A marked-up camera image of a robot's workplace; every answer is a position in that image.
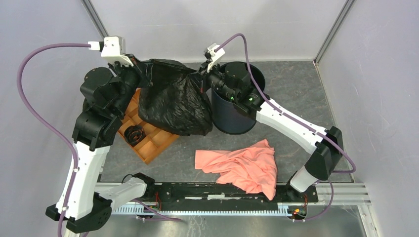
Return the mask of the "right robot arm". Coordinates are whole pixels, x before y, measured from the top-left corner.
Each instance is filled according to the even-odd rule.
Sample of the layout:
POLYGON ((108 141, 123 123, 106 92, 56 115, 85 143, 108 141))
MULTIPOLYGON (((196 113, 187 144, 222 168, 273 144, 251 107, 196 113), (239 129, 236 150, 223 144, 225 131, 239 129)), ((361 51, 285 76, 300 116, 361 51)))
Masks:
POLYGON ((253 72, 261 71, 244 62, 214 65, 204 62, 198 69, 204 77, 203 89, 212 89, 223 101, 231 104, 231 115, 246 117, 265 124, 300 145, 310 158, 288 181, 286 197, 299 201, 309 186, 326 181, 344 157, 342 132, 308 122, 281 107, 252 80, 253 72))

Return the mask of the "dark blue trash bin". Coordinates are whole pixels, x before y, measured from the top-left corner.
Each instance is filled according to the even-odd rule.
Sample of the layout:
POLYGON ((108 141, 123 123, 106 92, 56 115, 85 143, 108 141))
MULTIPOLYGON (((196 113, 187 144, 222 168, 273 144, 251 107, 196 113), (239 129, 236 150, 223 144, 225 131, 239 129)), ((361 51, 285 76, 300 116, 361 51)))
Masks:
MULTIPOLYGON (((218 71, 226 77, 226 82, 234 87, 243 85, 255 88, 245 62, 226 63, 219 66, 218 71)), ((213 124, 221 132, 230 135, 241 135, 249 132, 255 126, 256 121, 239 113, 230 100, 230 96, 225 96, 215 89, 211 90, 213 124)))

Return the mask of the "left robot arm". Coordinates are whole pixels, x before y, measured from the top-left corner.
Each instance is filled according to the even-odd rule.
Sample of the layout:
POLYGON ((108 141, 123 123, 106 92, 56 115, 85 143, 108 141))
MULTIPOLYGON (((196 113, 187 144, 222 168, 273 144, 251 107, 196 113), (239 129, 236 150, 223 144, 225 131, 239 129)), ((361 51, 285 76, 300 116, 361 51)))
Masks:
POLYGON ((152 85, 151 61, 138 60, 132 54, 126 58, 127 65, 113 61, 107 67, 90 70, 80 87, 84 106, 70 144, 76 155, 62 197, 45 212, 52 220, 66 224, 67 234, 84 237, 102 228, 113 210, 137 198, 150 201, 155 196, 154 180, 140 173, 107 191, 95 191, 132 97, 137 89, 152 85))

